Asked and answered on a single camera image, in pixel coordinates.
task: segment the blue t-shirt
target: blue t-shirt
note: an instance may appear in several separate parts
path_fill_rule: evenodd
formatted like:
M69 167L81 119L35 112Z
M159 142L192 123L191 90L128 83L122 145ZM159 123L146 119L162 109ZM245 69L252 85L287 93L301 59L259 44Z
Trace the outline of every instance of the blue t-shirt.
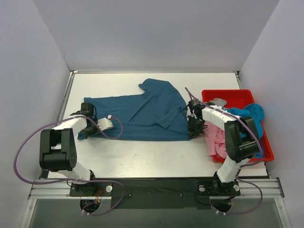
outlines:
M140 95L90 98L84 101L97 108L97 118L113 115L123 124L119 139L139 141L184 141L188 137L187 109L180 93L167 81L146 79L138 85ZM113 119L114 128L104 133L115 137L120 124ZM93 137L103 137L101 133Z

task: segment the white table surface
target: white table surface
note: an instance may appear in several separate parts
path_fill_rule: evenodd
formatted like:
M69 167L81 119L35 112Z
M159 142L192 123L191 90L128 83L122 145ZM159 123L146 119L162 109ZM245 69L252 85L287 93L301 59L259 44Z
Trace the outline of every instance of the white table surface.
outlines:
M141 94L138 84L147 78L169 81L186 103L189 96L184 87L198 98L204 89L239 89L234 73L75 74L64 118L80 109L84 97ZM180 142L76 139L76 150L78 161L98 178L212 177L221 167L207 156L203 136ZM266 176L265 164L246 167L240 175ZM62 175L50 172L48 177Z

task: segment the gray wall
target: gray wall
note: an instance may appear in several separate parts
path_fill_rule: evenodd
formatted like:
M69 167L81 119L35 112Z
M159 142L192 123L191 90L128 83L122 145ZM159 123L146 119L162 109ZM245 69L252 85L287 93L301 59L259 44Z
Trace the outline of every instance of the gray wall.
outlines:
M303 227L304 2L281 0L241 69L241 83L265 109L265 128L293 227Z
M13 172L21 142L57 118L69 70L31 0L0 1L0 227L19 227L31 185ZM30 180L39 173L39 136L21 153L18 167Z
M33 0L72 70L239 70L278 0Z

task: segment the gray cloth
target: gray cloth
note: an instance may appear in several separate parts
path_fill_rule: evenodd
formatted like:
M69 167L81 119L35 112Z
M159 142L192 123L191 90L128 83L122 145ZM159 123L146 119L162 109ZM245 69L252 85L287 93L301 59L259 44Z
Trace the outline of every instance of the gray cloth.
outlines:
M221 99L221 98L214 98L212 101L213 104L217 105L217 106L221 106L223 110L225 110L225 105L227 104L227 101Z

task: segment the pink cloth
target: pink cloth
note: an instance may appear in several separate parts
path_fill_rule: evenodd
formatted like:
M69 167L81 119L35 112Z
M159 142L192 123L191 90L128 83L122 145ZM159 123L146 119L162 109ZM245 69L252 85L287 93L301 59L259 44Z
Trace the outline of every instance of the pink cloth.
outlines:
M208 127L204 129L204 137L207 144L208 156L219 155L222 158L227 157L225 146L225 133L211 122L206 121Z

